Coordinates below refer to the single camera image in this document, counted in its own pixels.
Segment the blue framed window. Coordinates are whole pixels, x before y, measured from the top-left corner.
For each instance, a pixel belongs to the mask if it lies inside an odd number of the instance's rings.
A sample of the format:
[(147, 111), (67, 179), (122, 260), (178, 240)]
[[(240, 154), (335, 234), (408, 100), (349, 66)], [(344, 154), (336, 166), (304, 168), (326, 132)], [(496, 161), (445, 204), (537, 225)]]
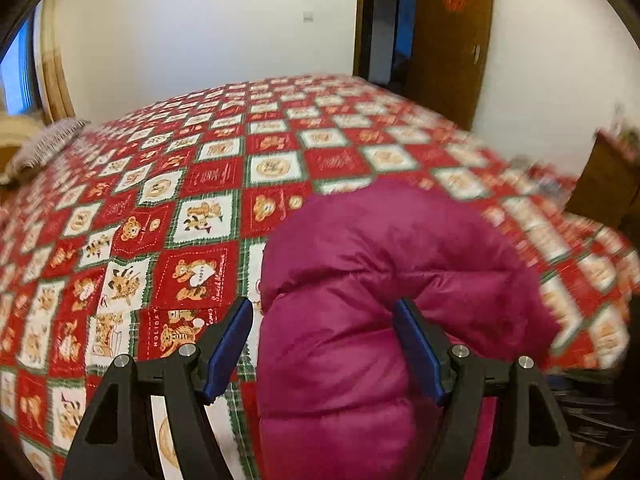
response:
[(34, 62), (34, 17), (24, 21), (1, 61), (4, 107), (9, 115), (38, 108)]

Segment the beige wooden headboard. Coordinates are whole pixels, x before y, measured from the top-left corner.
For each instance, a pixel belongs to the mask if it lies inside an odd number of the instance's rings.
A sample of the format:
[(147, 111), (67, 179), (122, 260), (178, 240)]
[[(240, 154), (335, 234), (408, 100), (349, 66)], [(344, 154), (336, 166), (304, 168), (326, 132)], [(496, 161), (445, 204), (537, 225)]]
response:
[(0, 115), (0, 168), (4, 171), (13, 156), (32, 136), (44, 127), (39, 117), (30, 115)]

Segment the brown wooden door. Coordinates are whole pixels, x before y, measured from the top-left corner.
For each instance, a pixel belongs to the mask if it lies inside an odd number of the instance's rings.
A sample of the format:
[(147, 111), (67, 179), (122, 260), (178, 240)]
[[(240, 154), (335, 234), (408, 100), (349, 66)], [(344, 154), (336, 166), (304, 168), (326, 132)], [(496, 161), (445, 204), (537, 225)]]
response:
[(416, 0), (406, 96), (465, 130), (482, 88), (494, 0), (466, 0), (460, 13), (442, 0)]

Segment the red patchwork bear bedspread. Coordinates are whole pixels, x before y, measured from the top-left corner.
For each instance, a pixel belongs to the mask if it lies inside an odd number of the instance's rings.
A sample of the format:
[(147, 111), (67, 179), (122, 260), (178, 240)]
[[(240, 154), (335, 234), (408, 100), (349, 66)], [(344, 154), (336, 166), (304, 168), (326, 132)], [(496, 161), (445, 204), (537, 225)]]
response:
[(6, 205), (1, 411), (38, 474), (61, 477), (115, 356), (167, 358), (244, 295), (255, 324), (208, 416), (235, 477), (270, 479), (257, 404), (268, 237), (309, 197), (380, 179), (442, 191), (508, 239), (559, 324), (544, 364), (623, 357), (639, 259), (616, 231), (564, 214), (468, 132), (360, 79), (227, 84), (85, 128)]

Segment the striped grey pillow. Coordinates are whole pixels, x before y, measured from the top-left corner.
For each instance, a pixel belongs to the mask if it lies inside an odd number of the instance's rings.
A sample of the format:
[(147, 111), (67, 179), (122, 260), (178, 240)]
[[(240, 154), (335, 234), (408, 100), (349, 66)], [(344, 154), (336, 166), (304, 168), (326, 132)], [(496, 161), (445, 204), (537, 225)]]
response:
[(25, 183), (39, 174), (47, 164), (75, 140), (90, 122), (66, 117), (52, 122), (29, 138), (4, 168), (6, 183)]

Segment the brown wooden dresser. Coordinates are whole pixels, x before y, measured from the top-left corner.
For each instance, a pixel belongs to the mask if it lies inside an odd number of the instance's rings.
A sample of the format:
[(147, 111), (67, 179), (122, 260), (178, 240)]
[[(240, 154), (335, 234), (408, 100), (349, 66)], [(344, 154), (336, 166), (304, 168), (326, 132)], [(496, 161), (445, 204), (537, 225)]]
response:
[(625, 157), (604, 131), (594, 144), (565, 211), (624, 234), (639, 248), (639, 163)]

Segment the magenta puffer jacket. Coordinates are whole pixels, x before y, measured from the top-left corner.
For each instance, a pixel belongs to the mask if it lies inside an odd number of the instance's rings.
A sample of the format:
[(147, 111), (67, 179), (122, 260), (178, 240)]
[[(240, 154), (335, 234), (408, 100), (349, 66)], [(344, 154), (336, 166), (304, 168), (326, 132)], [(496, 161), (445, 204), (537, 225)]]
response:
[(393, 328), (411, 299), (489, 359), (547, 359), (559, 324), (538, 274), (476, 209), (380, 179), (311, 196), (262, 257), (257, 404), (270, 479), (412, 479), (439, 408)]

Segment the dark wooden door frame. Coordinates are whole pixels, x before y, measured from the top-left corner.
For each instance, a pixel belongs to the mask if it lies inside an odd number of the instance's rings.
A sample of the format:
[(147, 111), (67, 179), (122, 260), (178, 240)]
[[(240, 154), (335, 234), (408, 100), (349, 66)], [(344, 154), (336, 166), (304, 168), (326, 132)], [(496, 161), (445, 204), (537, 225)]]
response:
[(355, 74), (382, 87), (401, 87), (415, 18), (416, 0), (360, 0)]

